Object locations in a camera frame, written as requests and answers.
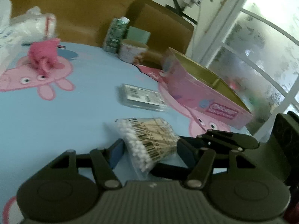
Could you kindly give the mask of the cotton swabs bag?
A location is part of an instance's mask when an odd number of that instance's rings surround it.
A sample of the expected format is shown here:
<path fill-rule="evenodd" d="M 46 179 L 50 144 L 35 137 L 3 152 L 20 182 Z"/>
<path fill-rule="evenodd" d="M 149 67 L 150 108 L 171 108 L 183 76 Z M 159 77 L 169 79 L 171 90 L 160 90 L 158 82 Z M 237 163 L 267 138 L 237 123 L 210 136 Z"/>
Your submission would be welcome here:
<path fill-rule="evenodd" d="M 117 119 L 115 126 L 140 180 L 146 180 L 158 162 L 176 152 L 179 135 L 163 118 Z"/>

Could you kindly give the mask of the barcode labelled flat pack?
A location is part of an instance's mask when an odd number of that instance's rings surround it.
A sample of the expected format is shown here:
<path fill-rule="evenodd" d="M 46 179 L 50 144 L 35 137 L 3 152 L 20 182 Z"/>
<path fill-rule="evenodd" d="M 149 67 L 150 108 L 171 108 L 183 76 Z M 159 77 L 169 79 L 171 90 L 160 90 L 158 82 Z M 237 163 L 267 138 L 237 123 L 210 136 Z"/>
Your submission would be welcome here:
<path fill-rule="evenodd" d="M 119 86 L 120 102 L 128 107 L 152 111 L 165 111 L 168 106 L 157 91 L 130 84 Z"/>

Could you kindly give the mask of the pink macaron biscuit tin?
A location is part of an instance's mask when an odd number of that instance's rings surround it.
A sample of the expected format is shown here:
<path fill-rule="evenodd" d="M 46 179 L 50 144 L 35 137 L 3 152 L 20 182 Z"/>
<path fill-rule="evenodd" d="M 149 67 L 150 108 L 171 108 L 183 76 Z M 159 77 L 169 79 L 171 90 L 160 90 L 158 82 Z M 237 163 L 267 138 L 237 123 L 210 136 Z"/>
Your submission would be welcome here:
<path fill-rule="evenodd" d="M 178 103 L 238 130 L 253 115 L 238 95 L 215 73 L 168 48 L 161 62 L 167 90 Z"/>

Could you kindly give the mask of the pink fuzzy cloth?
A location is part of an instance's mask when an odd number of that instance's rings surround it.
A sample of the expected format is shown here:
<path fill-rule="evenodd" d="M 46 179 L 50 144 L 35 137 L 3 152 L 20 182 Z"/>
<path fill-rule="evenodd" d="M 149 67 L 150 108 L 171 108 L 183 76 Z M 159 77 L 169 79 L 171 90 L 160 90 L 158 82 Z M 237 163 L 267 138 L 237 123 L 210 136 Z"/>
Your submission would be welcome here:
<path fill-rule="evenodd" d="M 39 75 L 48 77 L 50 70 L 58 63 L 57 46 L 59 43 L 60 39 L 53 38 L 31 44 L 27 56 Z"/>

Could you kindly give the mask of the blue Peppa Pig tablecloth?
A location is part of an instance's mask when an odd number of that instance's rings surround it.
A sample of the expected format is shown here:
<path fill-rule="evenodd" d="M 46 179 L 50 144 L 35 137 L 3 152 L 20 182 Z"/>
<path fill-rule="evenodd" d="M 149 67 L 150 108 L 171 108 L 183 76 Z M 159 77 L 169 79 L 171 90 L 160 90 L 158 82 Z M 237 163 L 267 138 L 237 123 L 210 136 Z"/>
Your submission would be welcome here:
<path fill-rule="evenodd" d="M 53 100 L 36 88 L 1 93 L 1 210 L 2 223 L 26 223 L 15 195 L 18 187 L 67 149 L 78 153 L 107 147 L 118 138 L 117 118 L 161 117 L 180 135 L 189 134 L 192 115 L 172 98 L 164 112 L 124 106 L 118 87 L 131 84 L 157 90 L 158 83 L 135 66 L 98 47 L 68 43 L 61 55 L 70 59 L 68 76 L 75 88 L 53 84 Z"/>

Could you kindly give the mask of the frosted floral window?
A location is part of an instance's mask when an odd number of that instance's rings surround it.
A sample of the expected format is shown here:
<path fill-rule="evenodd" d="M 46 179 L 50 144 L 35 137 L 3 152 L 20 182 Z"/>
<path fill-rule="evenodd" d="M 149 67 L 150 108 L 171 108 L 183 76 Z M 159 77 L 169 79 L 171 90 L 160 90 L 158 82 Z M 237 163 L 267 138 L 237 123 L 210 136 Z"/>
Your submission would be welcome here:
<path fill-rule="evenodd" d="M 246 125 L 269 139 L 277 114 L 298 112 L 298 0 L 226 0 L 192 58 L 249 108 Z"/>

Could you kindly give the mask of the white paper snack cup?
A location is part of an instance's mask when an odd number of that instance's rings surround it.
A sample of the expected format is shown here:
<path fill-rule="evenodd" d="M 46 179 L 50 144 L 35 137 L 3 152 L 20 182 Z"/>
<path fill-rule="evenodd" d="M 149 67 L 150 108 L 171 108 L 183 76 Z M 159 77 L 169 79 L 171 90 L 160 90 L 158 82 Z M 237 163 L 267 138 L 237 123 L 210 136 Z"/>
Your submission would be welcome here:
<path fill-rule="evenodd" d="M 138 41 L 123 39 L 121 41 L 118 57 L 120 60 L 129 64 L 139 64 L 143 61 L 148 46 Z"/>

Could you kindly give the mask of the green patterned drink carton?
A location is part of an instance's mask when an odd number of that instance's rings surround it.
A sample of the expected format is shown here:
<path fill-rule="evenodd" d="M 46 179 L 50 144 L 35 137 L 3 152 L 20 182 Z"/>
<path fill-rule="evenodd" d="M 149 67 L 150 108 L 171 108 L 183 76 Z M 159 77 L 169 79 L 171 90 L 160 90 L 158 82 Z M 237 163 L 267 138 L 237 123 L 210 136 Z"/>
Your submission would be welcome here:
<path fill-rule="evenodd" d="M 103 50 L 109 53 L 116 53 L 120 42 L 127 30 L 130 20 L 126 17 L 113 18 L 103 42 Z"/>

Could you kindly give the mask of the white tissue pack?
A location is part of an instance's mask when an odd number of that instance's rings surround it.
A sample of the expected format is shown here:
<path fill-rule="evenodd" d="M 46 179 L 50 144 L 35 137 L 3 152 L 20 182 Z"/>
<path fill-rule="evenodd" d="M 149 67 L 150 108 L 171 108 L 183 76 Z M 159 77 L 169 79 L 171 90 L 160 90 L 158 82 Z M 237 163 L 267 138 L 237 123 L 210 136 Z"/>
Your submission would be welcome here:
<path fill-rule="evenodd" d="M 16 58 L 22 49 L 21 37 L 15 33 L 10 25 L 12 2 L 1 0 L 1 75 L 6 71 L 10 63 Z"/>

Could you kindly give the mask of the plastic-wrapped paper cups stack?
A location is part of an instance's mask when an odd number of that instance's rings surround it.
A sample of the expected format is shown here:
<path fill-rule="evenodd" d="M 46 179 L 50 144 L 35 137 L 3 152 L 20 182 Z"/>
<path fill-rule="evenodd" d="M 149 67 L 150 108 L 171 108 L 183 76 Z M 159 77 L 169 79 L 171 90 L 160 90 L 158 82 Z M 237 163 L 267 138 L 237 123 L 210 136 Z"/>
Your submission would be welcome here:
<path fill-rule="evenodd" d="M 25 43 L 44 41 L 56 35 L 56 16 L 41 12 L 38 6 L 30 8 L 24 14 L 14 17 L 10 25 Z"/>

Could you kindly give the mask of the brown wooden board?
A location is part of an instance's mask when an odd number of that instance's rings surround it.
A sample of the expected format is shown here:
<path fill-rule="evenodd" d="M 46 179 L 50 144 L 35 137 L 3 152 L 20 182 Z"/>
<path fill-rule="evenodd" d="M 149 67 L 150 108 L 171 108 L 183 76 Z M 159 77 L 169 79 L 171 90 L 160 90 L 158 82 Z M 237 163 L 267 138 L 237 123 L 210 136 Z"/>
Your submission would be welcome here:
<path fill-rule="evenodd" d="M 114 17 L 125 14 L 135 0 L 10 0 L 12 16 L 38 6 L 56 16 L 56 35 L 66 42 L 102 46 Z"/>

